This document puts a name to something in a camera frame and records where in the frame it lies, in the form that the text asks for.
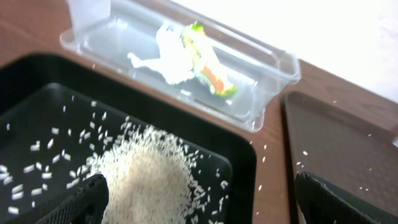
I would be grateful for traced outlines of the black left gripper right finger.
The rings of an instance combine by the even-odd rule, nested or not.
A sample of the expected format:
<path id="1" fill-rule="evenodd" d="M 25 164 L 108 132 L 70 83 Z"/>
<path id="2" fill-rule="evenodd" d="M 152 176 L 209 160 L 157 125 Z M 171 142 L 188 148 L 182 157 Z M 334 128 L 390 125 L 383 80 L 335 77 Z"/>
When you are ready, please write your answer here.
<path id="1" fill-rule="evenodd" d="M 310 172 L 295 177 L 295 196 L 307 224 L 390 224 L 397 217 Z"/>

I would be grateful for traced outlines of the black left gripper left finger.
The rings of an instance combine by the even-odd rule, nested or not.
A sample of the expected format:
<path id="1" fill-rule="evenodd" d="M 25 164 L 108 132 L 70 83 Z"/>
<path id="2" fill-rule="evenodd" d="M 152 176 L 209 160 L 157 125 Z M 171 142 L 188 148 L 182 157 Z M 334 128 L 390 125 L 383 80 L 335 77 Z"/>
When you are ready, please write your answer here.
<path id="1" fill-rule="evenodd" d="M 95 174 L 34 208 L 34 223 L 101 223 L 109 202 L 105 177 Z"/>

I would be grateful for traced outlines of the white tissue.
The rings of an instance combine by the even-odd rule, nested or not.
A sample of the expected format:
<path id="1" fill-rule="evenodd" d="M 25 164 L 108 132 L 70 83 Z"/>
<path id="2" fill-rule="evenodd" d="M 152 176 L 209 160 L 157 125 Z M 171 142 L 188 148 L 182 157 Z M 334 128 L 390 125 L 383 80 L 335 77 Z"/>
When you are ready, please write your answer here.
<path id="1" fill-rule="evenodd" d="M 140 59 L 129 52 L 127 58 L 134 68 L 147 67 L 160 73 L 169 85 L 177 85 L 195 77 L 192 69 L 192 57 L 184 48 L 180 29 L 170 29 L 163 24 L 156 33 L 155 40 L 159 48 L 159 58 Z"/>

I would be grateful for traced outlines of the green yellow snack wrapper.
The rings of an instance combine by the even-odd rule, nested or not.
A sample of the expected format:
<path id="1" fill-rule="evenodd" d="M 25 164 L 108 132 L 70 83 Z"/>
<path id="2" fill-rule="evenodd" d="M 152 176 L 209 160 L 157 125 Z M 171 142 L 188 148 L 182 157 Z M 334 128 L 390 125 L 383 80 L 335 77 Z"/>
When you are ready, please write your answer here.
<path id="1" fill-rule="evenodd" d="M 232 97 L 238 88 L 228 80 L 222 70 L 203 25 L 196 22 L 184 27 L 181 39 L 184 49 L 192 60 L 193 74 L 199 81 L 208 86 L 212 95 L 222 98 Z"/>

